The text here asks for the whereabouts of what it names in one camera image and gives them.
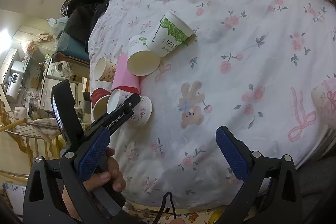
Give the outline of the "person's left hand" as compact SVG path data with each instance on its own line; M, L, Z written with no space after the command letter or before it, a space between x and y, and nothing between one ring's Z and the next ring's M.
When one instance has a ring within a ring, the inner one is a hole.
M113 157L115 150L107 147L105 153L107 156L108 170L102 173L92 174L91 178L83 183L88 192L105 185L109 181L112 182L113 189L116 192L122 192L126 187L126 182L119 169L118 162ZM62 198L70 216L74 219L80 220L66 187L63 188Z

